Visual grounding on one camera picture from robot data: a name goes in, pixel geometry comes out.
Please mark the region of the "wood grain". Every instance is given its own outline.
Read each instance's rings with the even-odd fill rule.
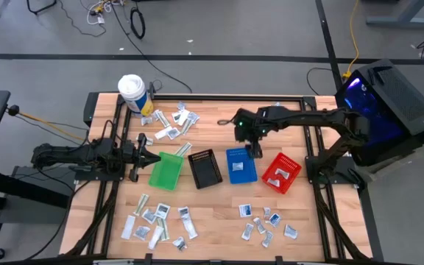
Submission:
[[[117,94],[114,93],[99,95],[89,135],[91,140],[100,137],[105,121],[113,118],[116,98]],[[153,166],[140,170],[138,183],[123,181],[116,201],[108,251],[109,258],[143,258],[145,253],[152,252],[154,258],[167,259],[272,261],[276,255],[282,255],[284,261],[323,261],[313,190],[308,184],[305,172],[304,157],[307,152],[302,127],[288,127],[279,133],[271,132],[261,142],[264,157],[255,160],[259,177],[279,152],[283,152],[303,166],[286,195],[276,193],[260,179],[256,183],[230,184],[225,150],[243,146],[243,143],[234,141],[232,124],[218,126],[216,122],[219,119],[231,119],[240,107],[256,111],[258,107],[274,104],[274,102],[265,100],[264,97],[262,102],[185,101],[187,109],[199,114],[200,120],[189,130],[187,135],[181,135],[172,141],[167,137],[160,140],[154,137],[156,132],[163,129],[163,125],[159,121],[142,127],[139,119],[132,119],[129,138],[134,139],[140,132],[154,138],[155,143],[148,147],[150,152],[176,152],[186,142],[193,144],[187,155],[204,149],[213,149],[224,180],[218,185],[197,190],[186,158],[175,191],[164,191],[148,185]],[[299,109],[297,103],[281,102],[281,104],[289,109]],[[318,96],[317,104],[318,109],[333,109],[336,106],[332,96]],[[177,102],[154,101],[154,105],[155,109],[162,110],[169,121],[172,121],[171,114],[177,111]],[[123,124],[125,107],[121,113],[122,118],[119,124]],[[318,153],[316,136],[314,130],[311,131],[314,151]],[[322,137],[328,147],[336,141],[339,135],[332,129],[322,128]],[[60,252],[70,250],[91,223],[98,188],[98,183],[90,183],[74,198]],[[148,250],[147,245],[155,226],[149,225],[142,218],[136,218],[135,229],[139,225],[152,228],[146,242],[133,236],[130,240],[120,238],[127,215],[131,215],[136,209],[142,193],[150,195],[146,204],[150,210],[156,209],[159,202],[172,207],[167,218],[171,239],[159,242],[154,251]],[[335,185],[334,193],[342,227],[355,244],[361,248],[361,251],[371,256],[357,190],[351,185]],[[239,217],[238,206],[246,203],[252,204],[253,216],[263,218],[263,207],[270,207],[273,213],[279,213],[282,216],[283,220],[277,228],[265,224],[266,229],[274,233],[269,248],[261,246],[264,235],[260,235],[257,230],[253,231],[249,241],[241,239],[246,223],[252,223],[251,218]],[[177,212],[177,209],[183,206],[189,207],[193,223],[199,234],[193,240],[188,239],[188,234]],[[298,230],[297,240],[286,238],[283,235],[285,224]],[[100,229],[98,233],[97,251],[99,251],[102,240],[102,230]],[[332,254],[336,257],[335,241],[330,227],[329,234],[331,235]],[[179,252],[172,244],[178,236],[186,239],[188,249],[184,252]]]

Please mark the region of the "computer tower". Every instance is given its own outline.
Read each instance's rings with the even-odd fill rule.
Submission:
[[[351,149],[356,164],[408,155],[424,144],[424,97],[389,60],[355,70],[335,97],[338,107],[370,121],[370,141]]]

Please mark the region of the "yellow label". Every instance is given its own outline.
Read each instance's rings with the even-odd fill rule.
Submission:
[[[150,99],[148,99],[147,101],[145,101],[145,105],[143,108],[141,108],[141,115],[143,116],[148,116],[150,114],[152,114],[153,112],[153,103]]]

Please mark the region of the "blue plastic tray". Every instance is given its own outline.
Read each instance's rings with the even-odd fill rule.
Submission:
[[[243,162],[243,170],[232,171],[232,163]],[[251,183],[258,180],[256,174],[255,160],[250,158],[245,148],[227,150],[228,176],[230,183]]]

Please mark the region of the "yellow cable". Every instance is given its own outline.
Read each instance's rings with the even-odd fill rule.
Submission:
[[[68,135],[70,137],[73,137],[75,139],[84,141],[84,138],[81,138],[81,137],[78,137],[76,135],[73,135],[73,134],[71,134],[69,132],[66,132],[65,130],[60,129],[59,127],[56,127],[55,125],[48,123],[48,121],[44,121],[43,119],[39,119],[37,117],[34,117],[34,116],[29,115],[27,113],[23,113],[21,111],[19,111],[19,114],[22,115],[22,116],[24,116],[24,117],[26,117],[26,118],[28,118],[28,119],[31,119],[31,120],[34,120],[34,121],[39,121],[39,122],[41,122],[41,123],[43,123],[43,124],[45,124],[47,126],[50,126],[50,127],[54,128],[54,129],[56,129],[57,131],[59,131],[60,133],[64,133],[64,134],[66,134],[66,135]]]
[[[359,58],[358,44],[356,43],[356,39],[354,38],[354,33],[353,33],[353,17],[354,17],[354,13],[356,12],[356,8],[358,7],[358,3],[359,3],[359,0],[356,0],[356,3],[354,4],[354,7],[353,7],[353,11],[351,12],[351,19],[350,19],[350,32],[351,32],[351,38],[353,39],[354,49],[356,50],[356,57],[354,57],[350,65],[347,67],[346,73],[343,74],[344,78],[349,78],[351,76],[351,67],[353,67],[354,62]]]

